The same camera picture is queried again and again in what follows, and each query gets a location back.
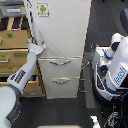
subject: drawer handle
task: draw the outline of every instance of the drawer handle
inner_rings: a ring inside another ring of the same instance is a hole
[[[71,62],[71,60],[65,61],[63,63],[57,63],[57,62],[51,61],[50,63],[61,66],[61,65],[65,65],[65,64],[70,63],[70,62]]]
[[[7,59],[6,61],[0,61],[0,63],[8,63],[9,59]]]
[[[0,73],[0,75],[12,75],[14,72],[5,72],[5,73]]]
[[[70,79],[58,79],[58,80],[52,80],[52,82],[55,82],[57,84],[65,84],[68,81],[70,81]]]

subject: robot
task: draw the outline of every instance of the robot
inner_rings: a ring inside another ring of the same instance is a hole
[[[128,9],[120,14],[121,23],[128,34]],[[93,91],[100,101],[118,104],[128,90],[128,37],[115,33],[111,46],[96,47],[92,61]]]
[[[20,112],[19,98],[23,94],[25,86],[31,78],[38,57],[46,49],[42,46],[28,43],[29,53],[27,63],[24,64],[15,74],[9,76],[7,86],[0,88],[0,127],[11,128],[11,125],[18,118]]]

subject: dark floor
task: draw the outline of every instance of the dark floor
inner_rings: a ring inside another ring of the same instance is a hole
[[[128,0],[124,1],[92,1],[85,52],[91,51],[91,44],[109,46],[111,36],[116,32],[126,35],[120,22],[121,10],[128,7]],[[101,128],[106,121],[99,108],[87,108],[87,97],[80,91],[77,99],[21,98],[20,101],[21,113],[12,128],[36,128],[40,125],[79,125],[82,128],[92,128],[91,115],[98,117]]]

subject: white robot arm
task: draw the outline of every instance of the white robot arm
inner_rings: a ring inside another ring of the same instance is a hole
[[[38,46],[29,43],[27,63],[19,71],[9,76],[7,86],[0,88],[0,127],[11,128],[20,111],[19,97],[23,94],[28,80],[31,78],[38,56],[46,49],[46,45]]]

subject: white cabinet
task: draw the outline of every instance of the white cabinet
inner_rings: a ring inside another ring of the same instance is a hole
[[[29,10],[32,11],[38,44],[44,41],[47,46],[39,58],[47,98],[77,97],[91,0],[30,0],[30,2],[31,8],[24,0],[30,27],[32,29]],[[41,5],[43,13],[49,12],[47,17],[40,16]],[[66,83],[50,81],[62,78],[71,80]]]

